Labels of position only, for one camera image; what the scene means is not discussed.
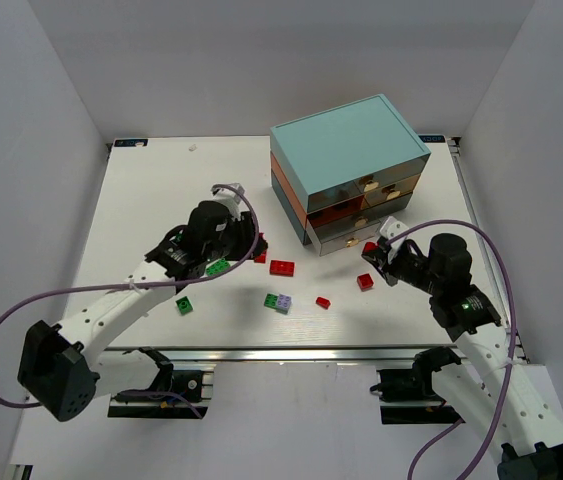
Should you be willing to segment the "red curved lego brick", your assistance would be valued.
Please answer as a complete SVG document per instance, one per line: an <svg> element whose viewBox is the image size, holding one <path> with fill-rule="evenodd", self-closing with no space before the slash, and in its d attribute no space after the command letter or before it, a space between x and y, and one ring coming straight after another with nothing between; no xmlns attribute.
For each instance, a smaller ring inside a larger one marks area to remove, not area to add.
<svg viewBox="0 0 563 480"><path fill-rule="evenodd" d="M377 245L374 242L367 242L364 245L363 252L368 252L377 248Z"/></svg>

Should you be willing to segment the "red square lego brick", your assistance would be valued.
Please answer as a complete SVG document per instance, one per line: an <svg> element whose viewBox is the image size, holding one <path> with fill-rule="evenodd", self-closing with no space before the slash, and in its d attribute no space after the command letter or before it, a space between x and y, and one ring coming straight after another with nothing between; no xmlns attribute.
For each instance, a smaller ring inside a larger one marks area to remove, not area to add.
<svg viewBox="0 0 563 480"><path fill-rule="evenodd" d="M356 281L361 291L369 290L374 286L374 281L369 273L359 275Z"/></svg>

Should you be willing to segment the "clear bottom drawer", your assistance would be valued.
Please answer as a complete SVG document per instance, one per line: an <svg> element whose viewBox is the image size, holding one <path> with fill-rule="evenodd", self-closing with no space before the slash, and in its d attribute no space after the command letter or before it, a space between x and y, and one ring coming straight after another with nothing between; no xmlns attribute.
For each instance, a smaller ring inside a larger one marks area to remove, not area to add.
<svg viewBox="0 0 563 480"><path fill-rule="evenodd" d="M333 223L323 227L313 228L307 226L307 234L319 256L351 248L359 243L374 238L378 235L382 224L388 216L368 220L361 226L336 226Z"/></svg>

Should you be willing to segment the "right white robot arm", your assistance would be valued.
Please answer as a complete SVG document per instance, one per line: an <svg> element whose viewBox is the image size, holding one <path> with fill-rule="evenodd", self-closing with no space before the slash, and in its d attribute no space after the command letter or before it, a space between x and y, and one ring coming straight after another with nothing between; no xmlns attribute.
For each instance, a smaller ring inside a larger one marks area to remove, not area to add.
<svg viewBox="0 0 563 480"><path fill-rule="evenodd" d="M512 331L472 282L472 257L459 236L435 235L427 253L394 233L364 246L362 258L389 284L429 296L433 318L452 347L420 352L412 381L426 396L450 404L482 438L500 479L563 479L563 422L510 352Z"/></svg>

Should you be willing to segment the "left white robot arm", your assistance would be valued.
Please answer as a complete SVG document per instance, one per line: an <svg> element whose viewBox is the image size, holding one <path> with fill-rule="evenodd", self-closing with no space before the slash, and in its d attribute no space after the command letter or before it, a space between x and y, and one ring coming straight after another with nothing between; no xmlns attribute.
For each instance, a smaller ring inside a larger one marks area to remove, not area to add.
<svg viewBox="0 0 563 480"><path fill-rule="evenodd" d="M121 285L54 325L30 327L19 383L60 422L97 397L166 395L173 366L164 355L151 347L112 355L108 346L152 309L205 279L210 263L249 260L265 245L252 212L230 200L200 202L187 224L170 230Z"/></svg>

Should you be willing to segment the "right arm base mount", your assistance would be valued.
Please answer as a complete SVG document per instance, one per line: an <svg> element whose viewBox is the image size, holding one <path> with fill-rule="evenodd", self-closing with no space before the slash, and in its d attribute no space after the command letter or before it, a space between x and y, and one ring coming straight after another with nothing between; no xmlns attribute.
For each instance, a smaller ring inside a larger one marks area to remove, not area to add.
<svg viewBox="0 0 563 480"><path fill-rule="evenodd" d="M379 370L379 382L369 392L379 398L381 423L450 425L460 420L459 414L432 388L433 373L460 364L460 357L450 347L435 347L418 353L409 369Z"/></svg>

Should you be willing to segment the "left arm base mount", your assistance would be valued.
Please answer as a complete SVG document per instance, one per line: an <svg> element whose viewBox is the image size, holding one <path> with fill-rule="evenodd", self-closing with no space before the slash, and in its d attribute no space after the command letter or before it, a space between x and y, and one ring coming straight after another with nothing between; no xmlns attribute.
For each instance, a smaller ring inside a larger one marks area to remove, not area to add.
<svg viewBox="0 0 563 480"><path fill-rule="evenodd" d="M209 367L176 366L164 353L151 347L124 351L137 354L155 367L155 373L124 384L111 396L108 417L124 419L194 419L205 417L212 398L213 371Z"/></svg>

